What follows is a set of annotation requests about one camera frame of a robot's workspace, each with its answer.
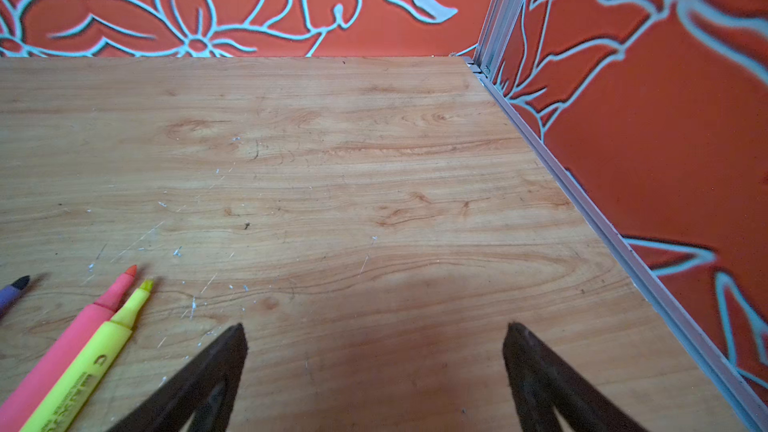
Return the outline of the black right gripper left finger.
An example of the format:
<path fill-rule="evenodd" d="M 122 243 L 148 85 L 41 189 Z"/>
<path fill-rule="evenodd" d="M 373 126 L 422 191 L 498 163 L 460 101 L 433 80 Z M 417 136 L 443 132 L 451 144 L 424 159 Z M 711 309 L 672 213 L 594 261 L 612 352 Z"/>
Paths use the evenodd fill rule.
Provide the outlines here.
<path fill-rule="evenodd" d="M 113 431 L 225 431 L 248 343 L 241 323 L 228 327 Z"/>

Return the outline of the purple marker pen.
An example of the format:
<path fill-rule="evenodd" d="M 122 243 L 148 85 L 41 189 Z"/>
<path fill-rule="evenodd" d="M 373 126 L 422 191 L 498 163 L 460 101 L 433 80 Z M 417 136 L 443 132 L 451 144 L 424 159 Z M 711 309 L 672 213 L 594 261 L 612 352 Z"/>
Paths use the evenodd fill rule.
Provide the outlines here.
<path fill-rule="evenodd" d="M 11 284 L 0 290 L 0 315 L 3 316 L 8 309 L 21 297 L 30 283 L 29 275 L 19 277 Z"/>

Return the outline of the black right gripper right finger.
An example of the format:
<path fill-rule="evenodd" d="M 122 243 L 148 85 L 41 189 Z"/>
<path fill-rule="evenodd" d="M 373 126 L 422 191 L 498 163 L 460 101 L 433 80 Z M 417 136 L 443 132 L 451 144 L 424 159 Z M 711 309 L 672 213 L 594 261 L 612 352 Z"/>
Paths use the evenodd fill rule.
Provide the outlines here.
<path fill-rule="evenodd" d="M 644 429 L 524 324 L 508 325 L 502 355 L 523 431 Z"/>

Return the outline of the pink highlighter pen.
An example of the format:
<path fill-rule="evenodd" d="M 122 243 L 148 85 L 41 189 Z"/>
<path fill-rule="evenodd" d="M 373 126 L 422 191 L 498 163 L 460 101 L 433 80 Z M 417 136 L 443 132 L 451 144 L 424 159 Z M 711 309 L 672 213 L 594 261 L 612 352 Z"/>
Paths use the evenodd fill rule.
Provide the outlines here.
<path fill-rule="evenodd" d="M 95 302 L 86 306 L 26 375 L 1 406 L 2 431 L 21 430 L 94 333 L 117 312 L 137 270 L 136 265 L 129 267 Z"/>

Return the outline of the yellow highlighter pen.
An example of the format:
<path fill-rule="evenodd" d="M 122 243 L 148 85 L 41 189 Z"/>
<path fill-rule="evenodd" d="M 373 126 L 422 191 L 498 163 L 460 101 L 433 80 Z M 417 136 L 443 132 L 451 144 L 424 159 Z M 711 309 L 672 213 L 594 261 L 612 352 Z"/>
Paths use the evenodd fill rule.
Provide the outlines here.
<path fill-rule="evenodd" d="M 145 280 L 89 339 L 21 428 L 67 431 L 130 339 L 137 316 L 151 295 L 154 280 Z"/>

